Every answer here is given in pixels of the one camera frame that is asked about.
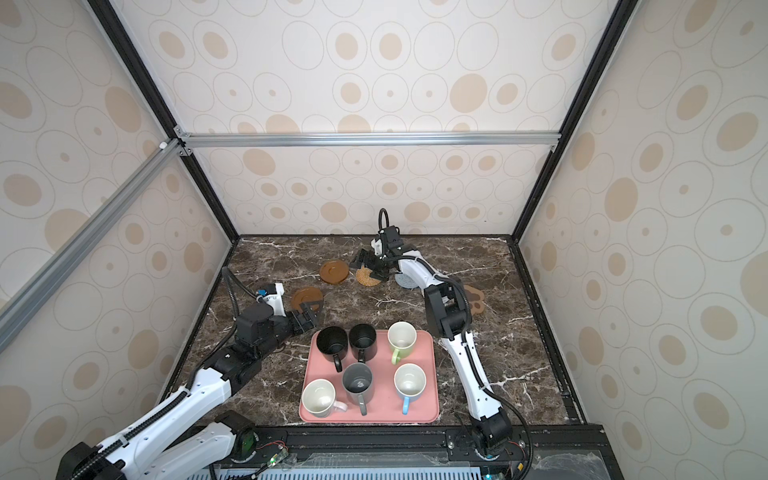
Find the wallpaper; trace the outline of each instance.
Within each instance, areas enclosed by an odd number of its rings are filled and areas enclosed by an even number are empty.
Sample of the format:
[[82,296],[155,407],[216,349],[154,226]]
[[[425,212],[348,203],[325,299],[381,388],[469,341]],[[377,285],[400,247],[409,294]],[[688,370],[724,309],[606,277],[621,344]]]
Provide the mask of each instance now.
[[0,2],[0,308],[157,148],[74,0]]
[[196,148],[241,234],[507,233],[548,145]]
[[0,354],[0,478],[54,478],[152,409],[230,243],[178,160]]
[[521,244],[629,480],[768,471],[768,3],[637,13]]
[[615,1],[120,0],[186,131],[557,130]]

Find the dark brown marble surface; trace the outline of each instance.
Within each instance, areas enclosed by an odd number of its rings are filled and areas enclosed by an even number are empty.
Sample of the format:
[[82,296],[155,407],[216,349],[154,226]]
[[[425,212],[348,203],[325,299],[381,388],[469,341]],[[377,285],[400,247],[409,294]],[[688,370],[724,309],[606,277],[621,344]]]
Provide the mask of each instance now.
[[[529,423],[565,423],[565,409],[525,300],[507,243],[502,238],[410,237],[422,255],[444,273],[485,294],[485,311],[473,316],[478,354],[494,390],[510,400]],[[338,286],[323,283],[319,268],[327,260],[349,262],[370,237],[246,237],[240,241],[230,268],[249,287],[283,282],[283,302],[290,308],[293,293],[317,286],[325,296],[321,326],[346,329],[361,322],[377,329],[405,320],[426,329],[424,300],[416,290],[405,290],[394,279],[378,286],[363,286],[351,273]],[[250,298],[238,295],[240,307]],[[194,339],[179,383],[232,325],[230,301],[224,285]],[[233,398],[202,420],[209,422],[223,410],[233,409],[257,425],[301,424],[299,401],[311,333],[294,337],[286,348],[268,356],[261,373]],[[435,345],[441,415],[435,425],[456,425],[451,412],[468,422],[464,390],[446,351]]]

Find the gray mug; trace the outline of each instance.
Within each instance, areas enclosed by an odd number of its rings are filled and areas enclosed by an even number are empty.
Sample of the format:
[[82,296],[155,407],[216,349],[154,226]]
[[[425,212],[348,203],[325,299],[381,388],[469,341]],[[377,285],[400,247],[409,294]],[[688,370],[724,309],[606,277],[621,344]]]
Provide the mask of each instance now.
[[365,363],[353,363],[346,367],[342,385],[350,402],[360,407],[362,415],[368,415],[367,404],[373,398],[373,372]]

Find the pink tray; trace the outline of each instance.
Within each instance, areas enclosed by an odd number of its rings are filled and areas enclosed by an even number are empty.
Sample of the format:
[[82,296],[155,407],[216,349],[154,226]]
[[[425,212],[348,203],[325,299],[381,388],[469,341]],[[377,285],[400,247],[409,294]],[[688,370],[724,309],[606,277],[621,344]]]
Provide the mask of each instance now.
[[[349,407],[346,412],[335,411],[324,419],[318,419],[307,412],[304,405],[299,406],[299,416],[304,422],[311,423],[430,423],[434,422],[440,413],[440,404],[437,400],[437,372],[435,370],[435,349],[432,346],[432,336],[424,330],[416,330],[416,345],[406,358],[400,360],[397,365],[392,364],[392,351],[389,349],[389,341],[386,338],[386,330],[376,330],[376,356],[366,365],[373,372],[374,393],[373,400],[368,404],[368,415],[360,415],[360,408],[352,405],[346,397],[346,392],[341,383],[341,373],[336,371],[333,362],[329,362],[317,349],[315,338],[312,337],[310,358],[306,363],[304,386],[317,379],[329,380],[336,388],[336,400],[344,402]],[[345,369],[357,360],[352,352],[346,354],[342,360]],[[418,400],[411,403],[408,415],[402,414],[402,400],[397,396],[395,389],[395,370],[404,363],[415,363],[422,367],[427,375],[427,386]]]

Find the mug handle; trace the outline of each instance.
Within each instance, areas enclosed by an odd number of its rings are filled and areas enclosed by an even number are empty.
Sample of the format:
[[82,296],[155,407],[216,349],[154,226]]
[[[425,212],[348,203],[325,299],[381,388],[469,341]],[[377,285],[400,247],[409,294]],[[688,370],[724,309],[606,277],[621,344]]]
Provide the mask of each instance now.
[[368,409],[366,408],[366,400],[362,397],[362,393],[357,396],[357,404],[360,406],[360,415],[368,415]]

